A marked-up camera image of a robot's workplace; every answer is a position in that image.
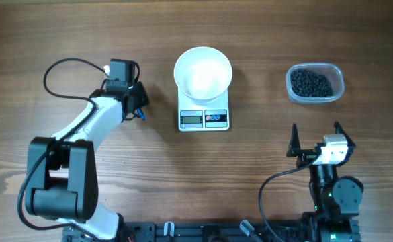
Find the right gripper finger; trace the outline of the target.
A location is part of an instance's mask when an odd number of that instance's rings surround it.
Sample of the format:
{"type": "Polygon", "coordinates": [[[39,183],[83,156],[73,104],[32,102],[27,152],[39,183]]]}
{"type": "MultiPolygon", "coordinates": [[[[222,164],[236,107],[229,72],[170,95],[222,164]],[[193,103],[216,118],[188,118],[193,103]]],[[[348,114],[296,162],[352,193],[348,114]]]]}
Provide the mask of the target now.
{"type": "Polygon", "coordinates": [[[355,148],[356,144],[351,140],[351,138],[347,135],[347,133],[343,130],[342,126],[338,121],[334,123],[334,128],[335,128],[335,134],[342,134],[346,141],[347,141],[347,146],[351,148],[355,148]]]}
{"type": "Polygon", "coordinates": [[[298,135],[298,127],[296,123],[292,125],[292,133],[290,143],[286,152],[287,157],[297,157],[301,154],[300,139],[298,135]]]}

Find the pink scoop blue handle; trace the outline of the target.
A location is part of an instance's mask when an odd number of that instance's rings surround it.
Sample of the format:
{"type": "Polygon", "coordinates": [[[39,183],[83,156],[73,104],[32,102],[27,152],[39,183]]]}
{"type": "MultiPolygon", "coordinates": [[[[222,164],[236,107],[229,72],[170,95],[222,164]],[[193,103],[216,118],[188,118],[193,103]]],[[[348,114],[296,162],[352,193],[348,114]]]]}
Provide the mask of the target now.
{"type": "Polygon", "coordinates": [[[146,116],[141,108],[138,108],[136,111],[138,113],[139,118],[141,118],[142,120],[146,120],[146,116]]]}

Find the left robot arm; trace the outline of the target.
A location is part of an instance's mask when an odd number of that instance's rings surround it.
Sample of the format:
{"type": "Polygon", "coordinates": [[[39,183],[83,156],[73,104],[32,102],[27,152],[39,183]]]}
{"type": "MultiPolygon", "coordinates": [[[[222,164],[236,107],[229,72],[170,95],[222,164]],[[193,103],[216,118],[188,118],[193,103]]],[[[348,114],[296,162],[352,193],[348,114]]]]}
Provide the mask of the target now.
{"type": "Polygon", "coordinates": [[[78,230],[94,241],[119,241],[122,217],[98,200],[95,151],[128,114],[143,118],[149,103],[139,81],[107,81],[86,99],[87,107],[63,130],[36,137],[28,147],[27,175],[17,211],[57,221],[57,227],[78,230]]]}

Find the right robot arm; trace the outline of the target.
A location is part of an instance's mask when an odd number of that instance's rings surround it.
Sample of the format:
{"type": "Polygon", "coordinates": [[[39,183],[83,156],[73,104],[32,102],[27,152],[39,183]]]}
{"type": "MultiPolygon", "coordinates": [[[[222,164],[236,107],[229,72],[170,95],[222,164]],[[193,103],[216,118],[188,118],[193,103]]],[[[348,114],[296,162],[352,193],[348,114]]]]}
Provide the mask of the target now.
{"type": "Polygon", "coordinates": [[[292,125],[286,156],[297,158],[297,169],[309,170],[308,186],[314,202],[314,212],[302,214],[303,241],[361,241],[354,218],[359,215],[364,186],[354,177],[337,175],[337,168],[348,162],[356,144],[338,122],[334,128],[335,133],[324,136],[313,149],[303,149],[297,125],[292,125]]]}

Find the white digital kitchen scale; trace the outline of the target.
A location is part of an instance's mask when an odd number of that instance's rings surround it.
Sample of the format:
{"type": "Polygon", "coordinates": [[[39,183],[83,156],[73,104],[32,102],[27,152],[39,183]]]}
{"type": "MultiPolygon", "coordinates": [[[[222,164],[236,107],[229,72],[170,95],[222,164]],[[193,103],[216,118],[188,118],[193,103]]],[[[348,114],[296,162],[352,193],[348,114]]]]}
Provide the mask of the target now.
{"type": "Polygon", "coordinates": [[[178,91],[178,128],[182,132],[226,131],[230,128],[228,91],[196,102],[178,91]]]}

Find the white bowl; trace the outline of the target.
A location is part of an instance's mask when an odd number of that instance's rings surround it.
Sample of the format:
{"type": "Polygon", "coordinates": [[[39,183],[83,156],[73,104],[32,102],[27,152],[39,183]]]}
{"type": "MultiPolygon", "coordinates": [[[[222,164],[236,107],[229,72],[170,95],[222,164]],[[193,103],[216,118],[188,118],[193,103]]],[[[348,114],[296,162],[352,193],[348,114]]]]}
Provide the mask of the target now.
{"type": "Polygon", "coordinates": [[[232,64],[226,55],[207,46],[185,51],[173,69],[179,92],[199,103],[210,102],[227,91],[232,76],[232,64]]]}

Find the clear plastic container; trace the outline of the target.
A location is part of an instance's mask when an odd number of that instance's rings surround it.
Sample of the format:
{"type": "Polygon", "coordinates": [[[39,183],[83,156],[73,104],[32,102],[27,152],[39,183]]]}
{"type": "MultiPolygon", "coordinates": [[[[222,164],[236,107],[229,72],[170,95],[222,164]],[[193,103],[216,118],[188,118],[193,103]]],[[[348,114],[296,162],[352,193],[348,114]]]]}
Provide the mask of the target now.
{"type": "Polygon", "coordinates": [[[321,104],[339,99],[345,83],[342,71],[334,64],[301,63],[287,71],[286,89],[291,102],[321,104]]]}

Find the black beans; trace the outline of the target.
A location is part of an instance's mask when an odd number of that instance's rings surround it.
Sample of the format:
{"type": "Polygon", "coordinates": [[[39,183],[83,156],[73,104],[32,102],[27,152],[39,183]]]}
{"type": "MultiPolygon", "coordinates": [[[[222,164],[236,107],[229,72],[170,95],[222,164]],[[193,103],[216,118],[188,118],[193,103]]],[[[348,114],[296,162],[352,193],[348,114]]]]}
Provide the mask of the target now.
{"type": "Polygon", "coordinates": [[[328,97],[333,95],[333,89],[328,78],[308,69],[292,71],[290,81],[292,91],[300,97],[328,97]]]}

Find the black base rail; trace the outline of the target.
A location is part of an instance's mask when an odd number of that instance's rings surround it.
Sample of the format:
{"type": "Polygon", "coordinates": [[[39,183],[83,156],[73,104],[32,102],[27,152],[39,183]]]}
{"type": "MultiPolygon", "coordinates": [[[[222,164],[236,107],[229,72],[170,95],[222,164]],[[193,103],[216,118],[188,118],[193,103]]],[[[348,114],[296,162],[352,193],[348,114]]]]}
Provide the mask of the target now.
{"type": "MultiPolygon", "coordinates": [[[[303,220],[279,220],[271,228],[282,241],[361,242],[357,221],[322,223],[303,220]]],[[[124,223],[118,241],[276,241],[263,223],[246,227],[235,223],[124,223]]]]}

